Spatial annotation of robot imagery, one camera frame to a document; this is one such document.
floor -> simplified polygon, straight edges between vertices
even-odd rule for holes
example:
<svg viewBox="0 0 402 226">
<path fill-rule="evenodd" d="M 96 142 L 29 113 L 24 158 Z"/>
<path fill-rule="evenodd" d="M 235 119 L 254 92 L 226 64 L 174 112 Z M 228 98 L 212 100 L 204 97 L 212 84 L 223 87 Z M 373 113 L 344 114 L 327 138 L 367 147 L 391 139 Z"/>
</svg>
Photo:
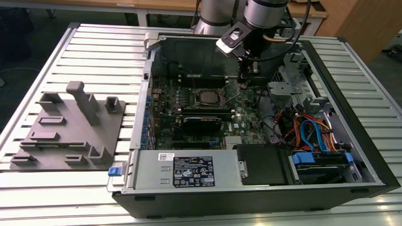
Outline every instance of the floor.
<svg viewBox="0 0 402 226">
<path fill-rule="evenodd" d="M 37 75 L 35 70 L 1 71 L 11 68 L 40 70 L 71 22 L 113 25 L 136 24 L 135 15 L 124 15 L 123 13 L 57 10 L 55 19 L 48 17 L 44 9 L 32 9 L 29 13 L 35 30 L 27 34 L 25 40 L 32 49 L 32 56 L 16 63 L 0 61 L 0 78 L 5 82 L 4 86 L 0 87 L 0 131 Z M 191 16 L 163 16 L 163 18 L 158 18 L 151 15 L 150 24 L 158 27 L 190 28 Z M 402 63 L 381 53 L 370 69 L 395 101 L 402 105 L 402 78 L 398 77 L 402 74 Z"/>
</svg>

sticker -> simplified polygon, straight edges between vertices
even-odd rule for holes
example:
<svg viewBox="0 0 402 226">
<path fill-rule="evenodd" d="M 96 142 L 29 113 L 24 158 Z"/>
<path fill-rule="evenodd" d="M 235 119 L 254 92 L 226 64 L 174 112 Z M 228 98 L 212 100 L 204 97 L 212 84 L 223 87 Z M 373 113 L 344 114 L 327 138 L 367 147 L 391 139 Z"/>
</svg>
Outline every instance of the sticker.
<svg viewBox="0 0 402 226">
<path fill-rule="evenodd" d="M 123 3 L 117 3 L 117 6 L 127 6 L 127 7 L 133 7 L 133 4 L 123 4 Z"/>
<path fill-rule="evenodd" d="M 174 161 L 175 153 L 159 153 L 159 161 Z"/>
<path fill-rule="evenodd" d="M 210 187 L 215 186 L 212 157 L 174 158 L 174 186 Z"/>
</svg>

yellow wire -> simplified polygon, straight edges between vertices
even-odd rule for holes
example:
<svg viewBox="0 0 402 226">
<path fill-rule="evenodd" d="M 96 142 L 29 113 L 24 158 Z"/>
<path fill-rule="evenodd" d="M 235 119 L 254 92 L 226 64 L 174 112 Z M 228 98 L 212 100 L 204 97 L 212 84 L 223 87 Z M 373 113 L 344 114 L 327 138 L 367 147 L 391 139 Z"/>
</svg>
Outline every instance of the yellow wire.
<svg viewBox="0 0 402 226">
<path fill-rule="evenodd" d="M 319 125 L 322 125 L 326 129 L 330 129 L 326 124 L 323 124 L 320 121 L 315 121 Z M 334 150 L 336 151 L 335 145 L 334 145 L 334 133 L 330 134 L 330 141 L 331 141 L 331 146 Z"/>
</svg>

chip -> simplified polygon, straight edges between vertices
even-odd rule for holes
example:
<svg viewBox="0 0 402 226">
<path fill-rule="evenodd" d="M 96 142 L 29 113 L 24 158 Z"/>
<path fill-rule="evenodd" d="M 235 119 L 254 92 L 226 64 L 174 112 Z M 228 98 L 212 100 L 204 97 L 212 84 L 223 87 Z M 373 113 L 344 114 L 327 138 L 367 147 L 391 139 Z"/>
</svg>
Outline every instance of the chip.
<svg viewBox="0 0 402 226">
<path fill-rule="evenodd" d="M 200 102 L 206 104 L 216 104 L 218 103 L 218 94 L 214 91 L 204 91 L 200 93 Z"/>
</svg>

green circuit board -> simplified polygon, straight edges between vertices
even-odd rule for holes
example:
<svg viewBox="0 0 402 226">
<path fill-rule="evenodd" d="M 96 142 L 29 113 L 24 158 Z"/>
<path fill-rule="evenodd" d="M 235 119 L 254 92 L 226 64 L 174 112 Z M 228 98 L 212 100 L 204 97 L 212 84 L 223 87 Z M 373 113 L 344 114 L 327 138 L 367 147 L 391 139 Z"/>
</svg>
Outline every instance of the green circuit board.
<svg viewBox="0 0 402 226">
<path fill-rule="evenodd" d="M 155 115 L 159 122 L 155 146 L 159 150 L 224 149 L 223 140 L 227 136 L 240 136 L 243 144 L 266 143 L 255 109 L 255 87 L 242 89 L 235 80 L 228 80 L 220 89 L 182 88 L 180 83 L 163 78 L 154 83 L 154 87 L 154 99 L 158 100 Z M 198 102 L 198 94 L 202 92 L 219 96 L 219 106 Z M 208 107 L 228 109 L 230 120 L 222 121 L 220 130 L 214 134 L 186 134 L 180 128 L 180 109 Z"/>
</svg>

